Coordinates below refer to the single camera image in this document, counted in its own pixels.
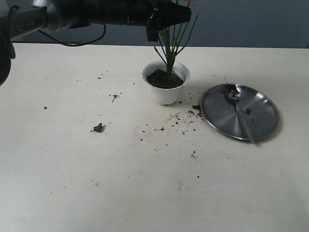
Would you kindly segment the grey left Piper arm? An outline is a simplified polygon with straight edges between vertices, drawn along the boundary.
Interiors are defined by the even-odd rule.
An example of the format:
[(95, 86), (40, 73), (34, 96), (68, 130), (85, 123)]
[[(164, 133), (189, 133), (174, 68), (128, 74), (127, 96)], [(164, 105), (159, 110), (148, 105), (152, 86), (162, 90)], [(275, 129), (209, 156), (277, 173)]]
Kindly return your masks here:
[(34, 32), (47, 37), (62, 29), (92, 24), (144, 27), (150, 42), (171, 26), (188, 23), (191, 9), (170, 0), (34, 0), (30, 6), (12, 5), (0, 13), (0, 82), (15, 59), (13, 40)]

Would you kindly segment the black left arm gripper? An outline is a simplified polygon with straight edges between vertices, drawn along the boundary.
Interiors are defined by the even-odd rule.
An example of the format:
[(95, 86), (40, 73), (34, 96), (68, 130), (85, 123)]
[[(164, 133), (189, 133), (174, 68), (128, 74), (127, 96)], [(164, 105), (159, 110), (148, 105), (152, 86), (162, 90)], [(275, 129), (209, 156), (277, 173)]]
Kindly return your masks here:
[(159, 31), (189, 22), (191, 9), (176, 3), (160, 3), (156, 10), (148, 0), (85, 0), (84, 15), (91, 24), (145, 27), (150, 42)]

